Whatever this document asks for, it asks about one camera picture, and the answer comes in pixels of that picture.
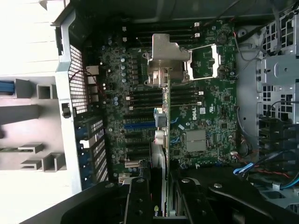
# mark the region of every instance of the pcie slot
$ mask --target pcie slot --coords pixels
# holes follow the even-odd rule
[[[136,168],[140,167],[139,161],[125,161],[125,168]]]
[[[149,147],[149,145],[150,144],[147,141],[126,143],[126,147],[127,148],[129,148],[129,147],[134,147],[134,148],[137,148],[137,147]]]
[[[123,115],[124,119],[153,118],[153,111],[148,113],[128,113]]]
[[[143,129],[143,128],[152,128],[156,127],[156,123],[153,122],[144,122],[144,123],[135,123],[135,124],[124,124],[125,129]]]
[[[141,138],[142,133],[141,132],[135,132],[135,133],[126,133],[124,134],[125,139],[136,139],[136,138]]]
[[[152,100],[147,100],[147,101],[130,101],[130,105],[152,105],[152,104],[162,104],[162,97],[160,99],[152,99]]]

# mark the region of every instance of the motherboard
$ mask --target motherboard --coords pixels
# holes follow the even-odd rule
[[[194,29],[201,23],[187,25]],[[236,148],[233,31],[233,23],[218,21],[192,35],[196,41],[179,43],[182,50],[194,49],[192,80],[182,81],[173,75],[168,77],[167,88],[150,84],[152,49],[142,38],[136,38],[138,46],[129,46],[108,36],[106,45],[97,48],[100,107],[115,179],[121,182],[128,176],[138,176],[139,168],[148,164],[149,145],[156,141],[155,111],[163,105],[168,119],[168,162],[188,168],[235,161],[230,153]],[[167,32],[171,41],[180,42],[179,31]],[[212,46],[219,55],[216,71]]]

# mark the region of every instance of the black pcie slot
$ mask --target black pcie slot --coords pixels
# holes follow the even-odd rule
[[[130,101],[130,105],[152,105],[159,104],[162,105],[162,97],[160,99],[148,100],[148,101]]]
[[[126,147],[130,148],[130,147],[149,147],[149,143],[147,141],[140,141],[140,142],[130,142],[130,143],[126,143]]]
[[[133,47],[133,46],[137,47],[137,46],[140,46],[141,44],[143,47],[150,47],[152,45],[152,40],[146,41],[146,42],[141,42],[141,44],[136,39],[132,39],[132,40],[128,39],[128,42],[130,42],[131,47]],[[170,37],[170,42],[176,42],[179,45],[194,44],[193,39],[181,39],[181,38],[172,38],[172,37]]]
[[[126,133],[125,134],[125,139],[136,139],[136,138],[141,138],[141,137],[142,137],[142,132]]]
[[[139,95],[147,95],[149,93],[156,93],[156,92],[158,92],[158,93],[161,94],[162,90],[160,90],[160,89],[153,89],[153,90],[144,90],[144,91],[130,91],[129,95],[137,95],[137,96],[139,96]]]
[[[134,32],[134,34],[136,35],[141,35],[141,34],[171,34],[171,33],[175,33],[175,34],[184,34],[184,33],[188,33],[188,32],[192,32],[192,29],[190,28],[181,28],[181,29],[177,29],[175,27],[170,27],[168,29],[156,29],[156,30],[137,30]]]
[[[138,118],[154,118],[153,116],[153,109],[151,112],[144,112],[142,114],[140,113],[128,113],[123,115],[124,119],[138,119]]]

